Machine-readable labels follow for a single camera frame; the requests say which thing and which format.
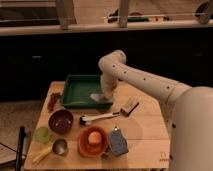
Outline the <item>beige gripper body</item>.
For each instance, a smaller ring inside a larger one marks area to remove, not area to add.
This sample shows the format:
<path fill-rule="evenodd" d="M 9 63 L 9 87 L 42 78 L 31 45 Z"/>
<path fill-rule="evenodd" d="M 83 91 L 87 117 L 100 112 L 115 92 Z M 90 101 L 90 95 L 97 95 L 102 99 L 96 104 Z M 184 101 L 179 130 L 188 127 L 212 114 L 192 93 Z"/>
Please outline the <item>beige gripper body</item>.
<path fill-rule="evenodd" d="M 102 92 L 107 99 L 113 97 L 116 87 L 117 87 L 116 79 L 108 79 L 108 78 L 101 79 Z"/>

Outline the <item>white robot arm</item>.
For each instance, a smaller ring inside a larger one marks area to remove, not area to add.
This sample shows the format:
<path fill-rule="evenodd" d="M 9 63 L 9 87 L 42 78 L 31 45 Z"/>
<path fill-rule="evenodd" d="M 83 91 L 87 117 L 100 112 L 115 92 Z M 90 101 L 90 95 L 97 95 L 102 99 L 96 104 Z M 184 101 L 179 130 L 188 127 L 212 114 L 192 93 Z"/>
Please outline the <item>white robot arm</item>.
<path fill-rule="evenodd" d="M 129 67 L 121 50 L 103 56 L 98 66 L 107 98 L 113 96 L 117 80 L 121 79 L 172 110 L 169 171 L 213 171 L 212 87 L 191 87 Z"/>

